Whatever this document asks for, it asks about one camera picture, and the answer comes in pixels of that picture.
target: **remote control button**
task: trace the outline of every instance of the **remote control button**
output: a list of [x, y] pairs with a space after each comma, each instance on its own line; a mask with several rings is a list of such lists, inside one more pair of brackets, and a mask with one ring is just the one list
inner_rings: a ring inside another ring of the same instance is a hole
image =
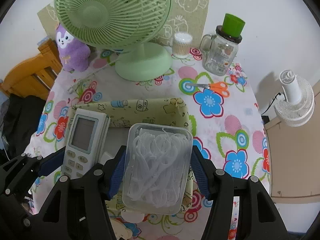
[[81, 161], [82, 163], [87, 163], [87, 162], [88, 162], [87, 158], [84, 157], [84, 156], [78, 156], [78, 159], [79, 159], [79, 161]]
[[71, 179], [71, 175], [69, 173], [66, 173], [65, 171], [62, 173], [63, 175], [68, 176]]
[[79, 164], [79, 163], [76, 163], [76, 169], [82, 171], [83, 170], [83, 166], [81, 164]]
[[70, 173], [72, 173], [72, 169], [70, 169], [68, 166], [64, 166], [64, 169], [67, 171], [67, 172], [70, 172]]
[[74, 152], [72, 152], [72, 151], [69, 151], [69, 150], [67, 150], [67, 155], [68, 155], [69, 157], [71, 157], [71, 158], [76, 157], [76, 154], [75, 154]]
[[68, 164], [69, 164], [71, 167], [74, 167], [74, 166], [75, 166], [75, 161], [73, 161], [73, 160], [68, 160]]

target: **green cup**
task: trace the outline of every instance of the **green cup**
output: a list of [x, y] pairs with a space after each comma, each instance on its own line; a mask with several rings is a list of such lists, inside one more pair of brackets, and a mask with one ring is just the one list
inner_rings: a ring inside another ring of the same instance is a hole
[[226, 13], [224, 16], [222, 31], [231, 37], [238, 38], [243, 30], [245, 22], [232, 14]]

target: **black cable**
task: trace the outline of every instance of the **black cable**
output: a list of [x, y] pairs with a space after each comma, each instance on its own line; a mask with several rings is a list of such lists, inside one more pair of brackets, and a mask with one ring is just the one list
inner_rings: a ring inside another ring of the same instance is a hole
[[273, 100], [272, 100], [271, 104], [268, 106], [268, 108], [267, 108], [267, 110], [266, 110], [266, 111], [268, 111], [268, 110], [269, 110], [270, 106], [271, 106], [271, 105], [273, 104], [273, 102], [276, 100], [277, 96], [280, 96], [280, 95], [281, 95], [281, 93], [276, 94], [275, 98], [273, 98]]

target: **floral tablecloth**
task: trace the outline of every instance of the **floral tablecloth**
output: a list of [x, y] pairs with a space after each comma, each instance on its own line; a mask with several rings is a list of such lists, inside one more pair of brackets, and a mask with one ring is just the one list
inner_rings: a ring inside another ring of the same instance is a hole
[[[66, 144], [67, 111], [72, 105], [113, 100], [182, 98], [188, 106], [189, 123], [197, 145], [205, 158], [234, 177], [256, 175], [269, 191], [267, 140], [259, 108], [250, 83], [239, 63], [233, 63], [223, 77], [208, 73], [202, 67], [202, 55], [192, 48], [186, 59], [174, 58], [173, 66], [162, 76], [146, 82], [120, 78], [112, 63], [117, 55], [109, 50], [90, 56], [90, 66], [82, 73], [61, 71], [49, 94], [37, 132], [25, 152], [43, 157]], [[228, 84], [229, 97], [208, 89], [186, 85], [188, 82]], [[73, 92], [71, 86], [80, 82]], [[33, 184], [33, 212], [41, 208], [48, 193], [60, 177], [57, 169]], [[207, 201], [193, 185], [192, 207], [176, 215], [146, 214], [143, 222], [128, 223], [120, 212], [109, 211], [115, 229], [123, 238], [143, 240], [201, 239], [212, 202]], [[229, 240], [235, 238], [239, 199], [234, 200]]]

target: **fan center cap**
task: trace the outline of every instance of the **fan center cap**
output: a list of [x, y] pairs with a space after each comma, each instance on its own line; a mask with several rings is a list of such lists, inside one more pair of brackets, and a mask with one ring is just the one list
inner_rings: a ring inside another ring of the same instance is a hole
[[96, 1], [88, 1], [82, 7], [82, 24], [90, 27], [97, 28], [106, 22], [108, 12], [106, 7]]

